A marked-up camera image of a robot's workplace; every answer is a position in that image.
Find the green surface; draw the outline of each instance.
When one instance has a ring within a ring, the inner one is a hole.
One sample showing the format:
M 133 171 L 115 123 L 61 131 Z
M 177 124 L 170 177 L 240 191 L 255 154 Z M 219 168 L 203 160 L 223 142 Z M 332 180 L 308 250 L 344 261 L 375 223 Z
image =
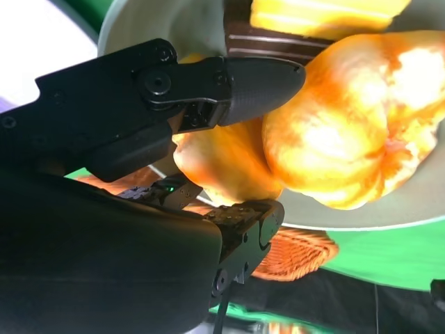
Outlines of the green surface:
M 97 30 L 112 2 L 66 1 Z M 445 221 L 381 232 L 331 232 L 329 235 L 340 246 L 340 254 L 326 269 L 408 289 L 428 290 L 433 278 L 445 278 Z

